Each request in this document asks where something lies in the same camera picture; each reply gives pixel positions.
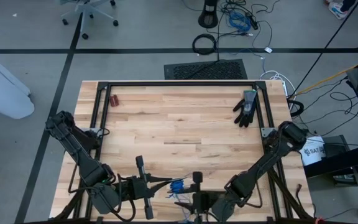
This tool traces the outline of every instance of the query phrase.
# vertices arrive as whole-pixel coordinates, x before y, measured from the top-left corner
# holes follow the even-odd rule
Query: white bucket
[[[34,104],[23,91],[27,87],[21,82],[20,87],[16,86],[14,83],[17,83],[18,79],[10,80],[9,77],[13,75],[9,73],[5,76],[0,71],[0,113],[14,119],[21,119],[34,112]]]

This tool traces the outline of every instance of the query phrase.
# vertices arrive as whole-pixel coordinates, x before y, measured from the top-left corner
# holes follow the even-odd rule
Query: floor
[[[188,7],[200,9],[203,1],[185,2]],[[249,0],[246,7],[252,3],[270,8],[273,0]],[[82,80],[163,80],[165,64],[216,59],[216,54],[191,53],[193,39],[205,33],[205,29],[197,23],[199,12],[187,9],[180,0],[116,0],[114,8],[109,3],[99,8],[114,15],[119,26],[114,27],[111,21],[96,15],[85,27],[89,39],[83,40],[75,36],[78,16],[69,18],[67,26],[60,20],[60,14],[73,9],[71,4],[0,0],[0,63],[31,89],[35,105],[34,113],[24,119],[13,120],[0,114],[0,223],[48,218],[63,148],[44,135],[44,122],[57,111],[74,111]],[[327,10],[323,1],[281,0],[272,13],[260,12],[257,19],[268,21],[273,30],[270,44],[273,52],[261,54],[266,70],[276,70],[297,85],[313,67],[300,89],[358,63],[358,6],[343,23]],[[263,49],[269,42],[270,31],[266,23],[261,25],[254,47]],[[220,32],[228,31],[232,29],[222,24]],[[219,46],[232,51],[252,47],[257,35],[252,32],[253,37],[222,38]],[[210,43],[201,41],[199,46],[209,47]],[[320,53],[321,58],[313,66]],[[221,53],[221,58],[241,58],[249,79],[258,79],[263,72],[260,57],[248,51],[235,55]],[[309,105],[328,89],[298,99]],[[346,84],[336,91],[354,96]],[[347,102],[334,101],[327,95],[305,111],[302,118],[311,121],[348,107]],[[351,115],[336,113],[310,123],[309,129],[323,134],[349,118]],[[339,134],[348,143],[358,144],[358,118],[328,136]],[[33,167],[39,169],[38,178],[36,172],[31,173]],[[35,182],[34,191],[27,189],[25,193],[30,176],[30,181]],[[317,216],[330,217],[358,208],[357,187],[334,187],[326,177],[308,182]],[[24,194],[31,193],[32,197],[26,197],[28,210],[21,210],[17,218]],[[331,220],[358,223],[358,209]]]

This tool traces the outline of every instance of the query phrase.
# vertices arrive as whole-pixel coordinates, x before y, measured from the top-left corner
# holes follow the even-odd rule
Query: white cable
[[[278,73],[278,72],[275,71],[275,70],[269,70],[269,71],[266,71],[266,72],[262,73],[262,74],[260,75],[259,79],[260,79],[260,80],[263,79],[263,76],[266,75],[266,74],[268,74],[268,73],[274,73],[274,76],[272,76],[272,77],[269,78],[270,80],[281,80],[281,81],[285,82],[285,81],[283,80],[283,78],[284,78],[284,79],[285,79],[286,81],[288,81],[288,83],[291,85],[293,91],[295,91],[295,87],[293,86],[292,82],[291,82],[285,75],[283,75],[283,74],[281,74],[281,73]]]

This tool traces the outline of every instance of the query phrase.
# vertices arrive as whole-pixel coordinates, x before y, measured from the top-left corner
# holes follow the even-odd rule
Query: office chair
[[[95,2],[91,2],[91,0],[57,0],[59,4],[66,4],[66,3],[75,3],[75,9],[72,11],[68,11],[66,13],[64,13],[63,15],[61,15],[60,17],[62,18],[62,22],[63,25],[68,25],[67,20],[65,19],[66,16],[71,15],[71,14],[80,14],[82,13],[82,21],[81,21],[81,36],[83,39],[87,40],[88,39],[88,35],[84,32],[84,25],[86,23],[87,17],[89,16],[91,19],[93,19],[93,14],[99,14],[101,16],[105,16],[109,19],[112,20],[112,24],[114,26],[118,26],[118,21],[115,20],[112,16],[106,14],[103,11],[100,11],[99,9],[97,9],[96,7],[100,6],[101,4],[110,1],[110,4],[112,6],[116,5],[116,2],[114,0],[99,0],[99,1],[95,1]]]

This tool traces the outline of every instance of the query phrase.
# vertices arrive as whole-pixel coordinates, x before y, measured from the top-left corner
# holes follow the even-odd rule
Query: gray floor
[[[195,36],[205,32],[197,24],[198,12],[187,9],[180,0],[117,0],[114,9],[106,3],[100,8],[119,20],[119,26],[98,16],[85,28],[88,40],[80,39],[78,49],[159,49],[190,48]],[[200,8],[201,0],[186,1]],[[273,0],[248,1],[271,6]],[[63,26],[59,15],[73,8],[53,1],[0,0],[0,49],[68,49],[78,17]],[[273,29],[272,48],[323,48],[342,21],[337,20],[322,1],[281,0],[270,14],[261,12],[258,20],[266,20]],[[221,24],[220,32],[232,31]],[[262,24],[255,47],[265,47],[270,31]],[[221,47],[251,47],[252,37],[223,38]],[[209,46],[208,42],[200,46]],[[358,7],[347,20],[329,48],[358,47]],[[262,54],[266,70],[276,70],[297,85],[319,54]],[[32,91],[35,112],[28,118],[12,120],[0,114],[0,223],[13,223],[19,209],[27,179],[40,144],[40,138],[63,70],[65,54],[0,54],[0,62],[21,79]],[[262,61],[250,53],[221,54],[223,59],[243,59],[249,79],[258,79]],[[216,55],[196,54],[75,54],[63,89],[58,111],[74,111],[82,80],[162,80],[163,65],[169,63],[212,61]],[[358,54],[323,54],[305,80],[306,88],[358,63]],[[322,88],[298,99],[310,104],[329,88]],[[354,96],[342,84],[336,88]],[[310,121],[323,114],[346,109],[325,96],[302,115]],[[350,115],[332,114],[309,125],[310,130],[326,133]],[[335,130],[329,136],[345,135],[348,143],[358,144],[358,118]],[[40,175],[27,212],[26,221],[46,220],[49,216],[57,183],[63,148],[50,139],[42,161]],[[337,188],[325,177],[308,180],[317,216],[330,217],[349,208],[358,208],[358,188]],[[358,223],[358,210],[332,220]]]

